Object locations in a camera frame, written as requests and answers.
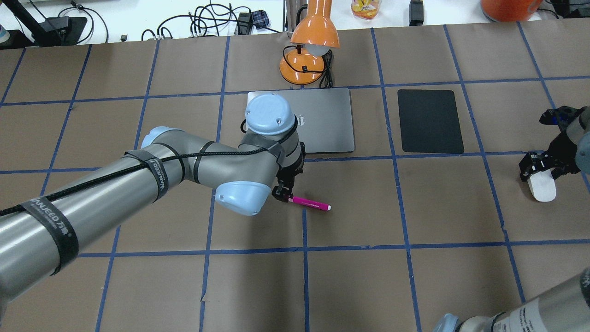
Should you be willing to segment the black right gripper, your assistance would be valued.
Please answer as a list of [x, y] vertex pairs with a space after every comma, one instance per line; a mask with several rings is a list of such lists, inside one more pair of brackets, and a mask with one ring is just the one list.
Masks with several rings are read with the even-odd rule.
[[577, 121], [581, 114], [582, 109], [573, 107], [548, 109], [542, 113], [539, 122], [543, 125], [556, 125], [560, 132], [544, 153], [530, 151], [524, 155], [519, 162], [519, 177], [522, 182], [527, 182], [532, 175], [550, 168], [553, 179], [581, 172], [575, 163], [577, 144], [567, 135], [568, 126]]

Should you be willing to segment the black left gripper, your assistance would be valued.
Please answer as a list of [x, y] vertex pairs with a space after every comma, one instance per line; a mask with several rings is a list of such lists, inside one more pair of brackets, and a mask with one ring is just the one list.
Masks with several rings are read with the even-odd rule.
[[274, 186], [271, 195], [281, 202], [290, 202], [291, 190], [295, 186], [295, 177], [303, 173], [304, 159], [306, 149], [304, 143], [299, 143], [300, 154], [297, 160], [290, 166], [282, 167], [277, 173], [277, 183]]

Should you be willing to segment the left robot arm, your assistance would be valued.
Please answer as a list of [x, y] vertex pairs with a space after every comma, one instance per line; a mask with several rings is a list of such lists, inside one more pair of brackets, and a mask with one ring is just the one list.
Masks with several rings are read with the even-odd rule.
[[90, 176], [2, 210], [1, 308], [185, 180], [213, 189], [217, 203], [244, 216], [260, 212], [276, 179], [289, 193], [304, 159], [289, 102], [276, 93], [259, 95], [244, 119], [247, 132], [236, 148], [156, 127], [140, 149]]

